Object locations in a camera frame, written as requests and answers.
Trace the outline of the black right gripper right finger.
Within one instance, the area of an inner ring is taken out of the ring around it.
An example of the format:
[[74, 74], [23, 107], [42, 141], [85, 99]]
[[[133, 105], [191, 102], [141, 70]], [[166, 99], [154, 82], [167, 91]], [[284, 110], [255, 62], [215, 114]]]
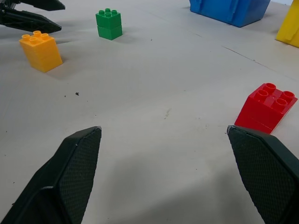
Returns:
[[299, 222], [299, 160], [275, 136], [229, 125], [243, 185], [266, 224]]

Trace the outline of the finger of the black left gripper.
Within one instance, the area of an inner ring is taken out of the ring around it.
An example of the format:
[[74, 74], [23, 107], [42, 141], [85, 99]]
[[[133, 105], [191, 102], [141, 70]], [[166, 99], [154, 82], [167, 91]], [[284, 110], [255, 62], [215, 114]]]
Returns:
[[65, 5], [59, 0], [1, 0], [7, 8], [14, 9], [16, 4], [27, 4], [46, 11], [65, 10]]
[[0, 24], [29, 32], [39, 30], [43, 33], [54, 33], [62, 29], [61, 26], [42, 15], [16, 10], [1, 10]]

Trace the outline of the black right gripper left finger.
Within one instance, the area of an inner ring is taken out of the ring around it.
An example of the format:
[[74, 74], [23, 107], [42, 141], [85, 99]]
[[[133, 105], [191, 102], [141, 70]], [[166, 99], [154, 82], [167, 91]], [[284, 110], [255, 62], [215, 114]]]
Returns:
[[79, 224], [93, 188], [102, 129], [66, 137], [32, 176], [3, 224]]

